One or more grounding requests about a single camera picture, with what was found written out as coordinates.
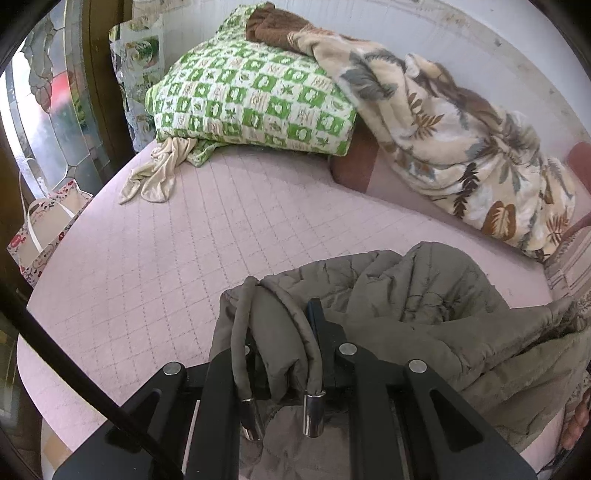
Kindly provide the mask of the green white patterned pillow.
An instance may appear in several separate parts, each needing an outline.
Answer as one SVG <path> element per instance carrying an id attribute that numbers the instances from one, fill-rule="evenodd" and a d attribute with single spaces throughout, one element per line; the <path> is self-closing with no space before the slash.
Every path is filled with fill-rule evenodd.
<path id="1" fill-rule="evenodd" d="M 343 156 L 356 110 L 314 59 L 246 40 L 241 5 L 145 95 L 156 138 L 193 138 L 194 166 L 216 148 L 249 144 Z"/>

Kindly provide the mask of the cream leaf print blanket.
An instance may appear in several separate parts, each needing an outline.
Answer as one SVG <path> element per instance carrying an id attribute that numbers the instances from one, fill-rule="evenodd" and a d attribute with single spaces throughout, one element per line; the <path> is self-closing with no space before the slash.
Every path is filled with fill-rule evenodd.
<path id="1" fill-rule="evenodd" d="M 557 250 L 575 186 L 520 115 L 458 86 L 439 63 L 399 58 L 271 3 L 254 10 L 245 37 L 314 58 L 414 191 L 530 258 L 543 262 Z"/>

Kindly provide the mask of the floral tote bag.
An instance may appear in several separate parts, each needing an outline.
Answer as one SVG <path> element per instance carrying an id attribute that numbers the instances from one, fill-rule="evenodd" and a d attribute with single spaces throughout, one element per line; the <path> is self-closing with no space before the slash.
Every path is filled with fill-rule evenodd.
<path id="1" fill-rule="evenodd" d="M 56 248 L 93 196 L 81 190 L 75 180 L 26 205 L 19 178 L 19 193 L 24 223 L 7 245 L 7 251 L 21 276 L 34 288 Z"/>

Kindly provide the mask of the pink red sofa backrest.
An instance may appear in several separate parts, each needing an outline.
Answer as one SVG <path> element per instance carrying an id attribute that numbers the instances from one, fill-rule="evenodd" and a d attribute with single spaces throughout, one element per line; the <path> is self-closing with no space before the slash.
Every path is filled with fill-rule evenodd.
<path id="1" fill-rule="evenodd" d="M 587 192 L 591 193 L 591 144 L 577 143 L 568 154 L 567 164 Z"/>

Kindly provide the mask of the beige cloth under pillow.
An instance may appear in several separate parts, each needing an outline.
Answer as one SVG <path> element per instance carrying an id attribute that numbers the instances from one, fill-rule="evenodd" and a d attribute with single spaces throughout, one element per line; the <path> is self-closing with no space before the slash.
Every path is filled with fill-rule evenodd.
<path id="1" fill-rule="evenodd" d="M 157 143 L 147 163 L 135 168 L 118 195 L 120 205 L 136 195 L 150 203 L 166 202 L 175 185 L 175 170 L 197 144 L 192 138 L 171 137 Z"/>

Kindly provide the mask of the striped floral back cushion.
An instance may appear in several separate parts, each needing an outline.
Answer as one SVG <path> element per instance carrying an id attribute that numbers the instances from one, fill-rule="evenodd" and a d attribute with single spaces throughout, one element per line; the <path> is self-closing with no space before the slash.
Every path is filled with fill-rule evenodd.
<path id="1" fill-rule="evenodd" d="M 545 275 L 554 300 L 571 303 L 569 328 L 590 326 L 590 227 L 569 236 L 545 264 Z M 560 450 L 570 451 L 590 424 L 590 360 L 583 359 L 583 373 L 565 406 Z"/>

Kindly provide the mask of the pink quilted mattress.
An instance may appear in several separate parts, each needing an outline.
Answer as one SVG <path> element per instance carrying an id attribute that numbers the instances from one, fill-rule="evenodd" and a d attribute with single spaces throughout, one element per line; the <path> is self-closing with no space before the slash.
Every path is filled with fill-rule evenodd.
<path id="1" fill-rule="evenodd" d="M 509 305 L 551 299 L 539 263 L 464 224 L 339 186 L 313 155 L 226 147 L 204 166 L 180 166 L 160 204 L 120 204 L 127 177 L 94 196 L 28 303 L 118 403 L 170 361 L 204 363 L 221 293 L 249 276 L 437 241 L 471 256 Z"/>

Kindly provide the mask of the olive quilted hooded jacket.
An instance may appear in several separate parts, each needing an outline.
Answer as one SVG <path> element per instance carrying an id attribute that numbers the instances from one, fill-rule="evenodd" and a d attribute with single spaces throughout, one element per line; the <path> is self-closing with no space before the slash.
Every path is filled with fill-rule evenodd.
<path id="1" fill-rule="evenodd" d="M 232 353 L 238 394 L 252 394 L 242 344 L 259 349 L 264 436 L 243 441 L 247 479 L 346 479 L 348 416 L 329 414 L 317 439 L 301 431 L 301 398 L 317 394 L 322 360 L 304 314 L 318 298 L 346 339 L 383 361 L 425 361 L 516 450 L 542 432 L 590 360 L 590 326 L 569 328 L 570 300 L 511 308 L 464 252 L 420 243 L 406 254 L 373 251 L 249 277 L 219 298 L 211 351 Z"/>

